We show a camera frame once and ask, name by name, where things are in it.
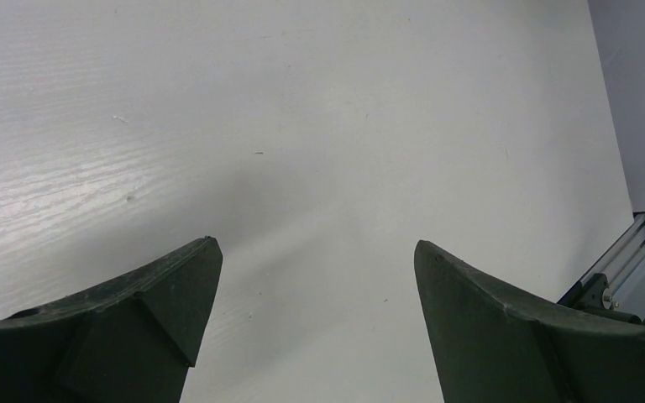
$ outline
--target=wood grain texture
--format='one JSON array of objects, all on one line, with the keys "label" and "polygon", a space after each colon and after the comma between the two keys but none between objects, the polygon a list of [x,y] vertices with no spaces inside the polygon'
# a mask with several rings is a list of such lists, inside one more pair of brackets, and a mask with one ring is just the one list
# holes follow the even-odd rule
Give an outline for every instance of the wood grain texture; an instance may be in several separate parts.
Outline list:
[{"label": "wood grain texture", "polygon": [[418,239],[552,300],[631,222],[583,0],[0,2],[0,318],[212,235],[182,401],[440,401]]}]

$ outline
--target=white table surface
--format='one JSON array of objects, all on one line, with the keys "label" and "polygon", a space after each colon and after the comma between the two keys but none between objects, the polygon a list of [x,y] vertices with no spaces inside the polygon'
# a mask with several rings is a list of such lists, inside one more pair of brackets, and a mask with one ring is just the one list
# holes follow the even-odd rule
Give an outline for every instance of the white table surface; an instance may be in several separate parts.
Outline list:
[{"label": "white table surface", "polygon": [[0,318],[212,235],[184,402],[440,401],[418,239],[556,300],[631,222],[584,0],[0,1]]}]

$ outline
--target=white wooden surface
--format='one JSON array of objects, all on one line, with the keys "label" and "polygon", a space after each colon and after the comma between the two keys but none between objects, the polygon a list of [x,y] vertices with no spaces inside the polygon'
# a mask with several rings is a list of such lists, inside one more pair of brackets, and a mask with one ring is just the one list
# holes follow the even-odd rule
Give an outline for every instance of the white wooden surface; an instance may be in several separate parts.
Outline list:
[{"label": "white wooden surface", "polygon": [[632,222],[601,74],[584,0],[0,1],[0,318],[209,234],[182,401],[440,401],[419,238],[553,300]]}]

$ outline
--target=scratch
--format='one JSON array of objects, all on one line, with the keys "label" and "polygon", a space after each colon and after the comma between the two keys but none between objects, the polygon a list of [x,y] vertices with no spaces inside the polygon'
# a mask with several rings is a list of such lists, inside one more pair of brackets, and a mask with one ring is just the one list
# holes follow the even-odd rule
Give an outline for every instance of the scratch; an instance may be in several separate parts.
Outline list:
[{"label": "scratch", "polygon": [[230,44],[245,44],[247,42],[252,42],[254,40],[263,40],[263,39],[270,39],[270,38],[276,38],[276,37],[277,37],[276,35],[257,36],[255,38],[229,40],[229,41],[227,41],[227,43],[230,43]]},{"label": "scratch", "polygon": [[625,44],[621,44],[612,54],[606,58],[605,60],[602,61],[602,68],[606,69],[609,68],[614,59],[621,53],[621,51],[624,49]]}]

